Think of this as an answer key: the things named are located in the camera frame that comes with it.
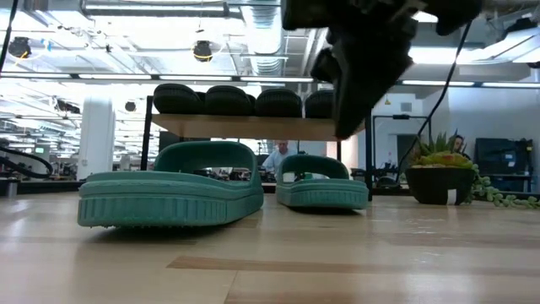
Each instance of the teal slipper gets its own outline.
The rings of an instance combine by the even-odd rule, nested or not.
[[[281,163],[276,179],[278,202],[289,207],[365,209],[368,189],[365,183],[351,181],[347,168],[339,161],[314,155],[289,156]],[[288,172],[310,172],[329,178],[285,182]]]
[[[257,158],[244,144],[188,142],[164,149],[154,171],[107,172],[89,176],[79,189],[81,226],[222,225],[262,206],[258,174],[249,182],[221,182],[191,174],[209,167],[257,172]]]

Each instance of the black robotic arm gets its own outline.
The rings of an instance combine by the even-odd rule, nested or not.
[[[449,35],[480,14],[482,0],[282,0],[281,6],[286,30],[328,28],[332,48],[318,54],[311,76],[334,84],[335,135],[345,139],[413,64],[413,16],[435,15],[437,34]]]

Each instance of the metal frame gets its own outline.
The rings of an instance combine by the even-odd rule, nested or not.
[[[365,119],[365,185],[370,191],[369,201],[373,199],[373,166],[375,162],[375,119],[378,117],[392,118],[397,120],[405,120],[403,115],[375,115],[371,116],[371,111]],[[410,118],[424,118],[424,116],[409,116]],[[428,122],[429,134],[431,134],[431,121]]]
[[[146,171],[149,165],[150,128],[152,127],[152,107],[153,106],[154,106],[154,97],[146,96],[146,113],[144,115],[144,133],[143,133],[143,151],[141,155],[141,171]],[[341,161],[341,142],[340,141],[337,141],[337,160]]]
[[[371,117],[372,119],[372,124],[371,126],[375,126],[375,120],[377,118],[391,118],[392,120],[410,120],[411,118],[423,118],[425,120],[428,119],[427,116],[409,116],[409,115],[374,115]],[[375,144],[375,141],[376,141],[376,136],[375,136],[375,132],[376,132],[376,129],[377,128],[372,128],[373,131],[372,131],[372,138],[373,138],[373,166],[375,166],[375,168],[377,167],[377,161],[376,161],[376,156],[377,156],[377,153],[375,152],[376,151],[376,144]],[[431,136],[431,121],[429,120],[428,121],[428,134],[429,136]]]

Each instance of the wooden shelf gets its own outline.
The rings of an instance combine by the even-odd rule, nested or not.
[[[336,140],[331,119],[154,114],[152,122],[185,138]]]

